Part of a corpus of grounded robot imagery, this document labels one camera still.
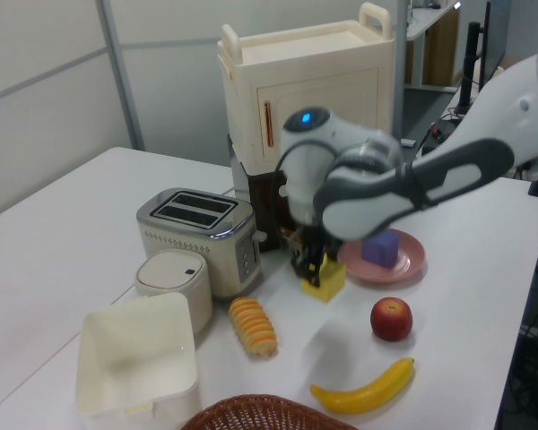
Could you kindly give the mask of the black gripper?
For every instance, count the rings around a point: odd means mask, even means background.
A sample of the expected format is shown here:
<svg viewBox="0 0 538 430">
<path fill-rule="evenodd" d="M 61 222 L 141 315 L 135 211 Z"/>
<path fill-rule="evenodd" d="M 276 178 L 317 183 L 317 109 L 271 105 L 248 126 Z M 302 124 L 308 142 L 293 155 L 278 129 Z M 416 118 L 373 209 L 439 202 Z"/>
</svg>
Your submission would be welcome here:
<svg viewBox="0 0 538 430">
<path fill-rule="evenodd" d="M 337 258 L 342 241 L 321 226 L 300 226 L 290 237 L 291 267 L 308 283 L 320 287 L 320 269 L 323 255 Z"/>
</svg>

